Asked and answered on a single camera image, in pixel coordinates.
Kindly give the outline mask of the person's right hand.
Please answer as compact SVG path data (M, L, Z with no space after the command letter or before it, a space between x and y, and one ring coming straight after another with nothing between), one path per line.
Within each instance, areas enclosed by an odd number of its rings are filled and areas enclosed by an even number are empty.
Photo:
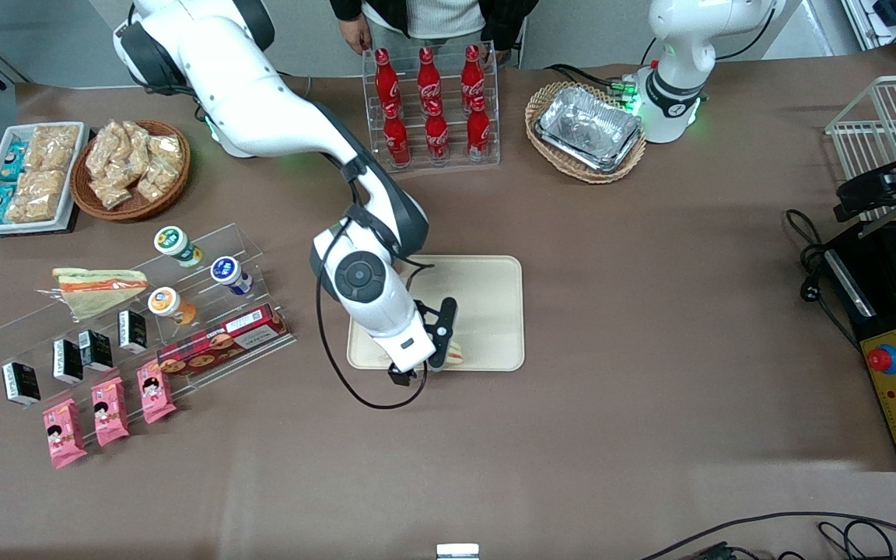
M353 53L363 54L366 50L371 49L373 42L371 41L369 22L363 14L359 14L352 20L338 20L338 29L342 39Z

